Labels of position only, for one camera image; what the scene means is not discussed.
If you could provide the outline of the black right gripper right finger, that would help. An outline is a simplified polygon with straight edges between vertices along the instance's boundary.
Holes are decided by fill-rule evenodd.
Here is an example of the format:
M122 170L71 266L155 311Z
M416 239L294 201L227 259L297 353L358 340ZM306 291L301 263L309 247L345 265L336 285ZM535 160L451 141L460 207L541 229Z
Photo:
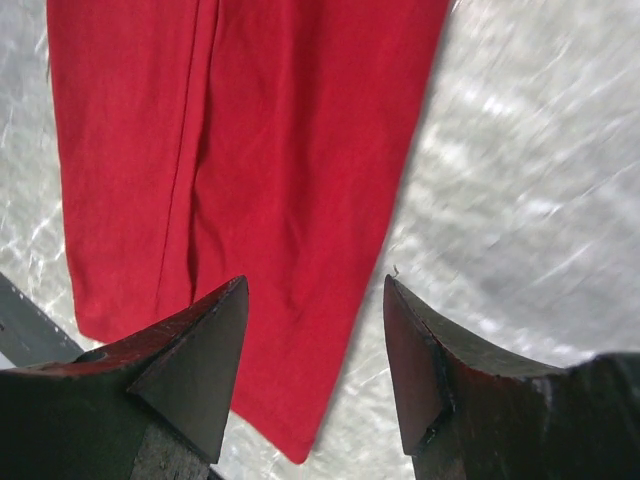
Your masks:
M635 479L639 357L559 368L514 354L384 283L403 451L419 479Z

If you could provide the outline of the red t shirt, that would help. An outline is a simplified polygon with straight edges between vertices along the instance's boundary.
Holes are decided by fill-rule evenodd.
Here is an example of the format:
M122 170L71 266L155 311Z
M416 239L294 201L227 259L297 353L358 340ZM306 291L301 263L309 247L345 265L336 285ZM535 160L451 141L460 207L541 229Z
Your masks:
M236 276L233 411L314 444L383 246L446 1L50 1L75 317L110 343Z

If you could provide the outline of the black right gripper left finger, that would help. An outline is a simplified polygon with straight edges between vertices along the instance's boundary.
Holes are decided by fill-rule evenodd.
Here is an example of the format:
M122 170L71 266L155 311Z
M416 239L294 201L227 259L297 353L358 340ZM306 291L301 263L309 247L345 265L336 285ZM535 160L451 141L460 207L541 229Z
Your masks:
M236 277L75 360L1 369L5 479L211 479L248 322Z

